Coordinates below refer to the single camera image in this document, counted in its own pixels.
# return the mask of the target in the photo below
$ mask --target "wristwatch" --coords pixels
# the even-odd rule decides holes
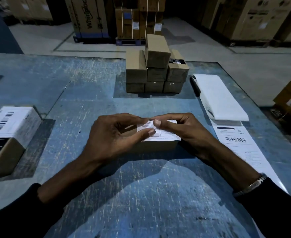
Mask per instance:
[[[255,188],[259,187],[263,183],[263,181],[265,181],[267,178],[265,173],[260,173],[260,174],[261,174],[260,178],[257,179],[253,184],[249,185],[247,188],[245,188],[242,191],[238,191],[235,193],[232,192],[232,195],[234,197],[238,197],[238,196],[244,195],[246,193],[249,193],[249,192],[253,191]]]

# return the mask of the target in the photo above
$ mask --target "blue table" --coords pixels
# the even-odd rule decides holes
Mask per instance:
[[[291,194],[291,144],[219,64],[188,65],[191,74],[220,76]],[[124,59],[0,54],[0,108],[33,104],[45,118],[14,173],[0,178],[0,208],[74,160],[99,115],[192,112],[215,135],[189,80],[181,94],[149,96],[125,93],[124,78]],[[99,173],[46,237],[258,237],[228,184],[181,147],[126,155]]]

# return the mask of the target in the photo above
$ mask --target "warehouse floor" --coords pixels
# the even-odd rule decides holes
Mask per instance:
[[[113,44],[74,43],[72,24],[9,27],[25,54],[125,58],[127,48]],[[186,61],[218,62],[259,106],[273,99],[291,80],[291,48],[224,47],[179,18],[163,20],[171,49]]]

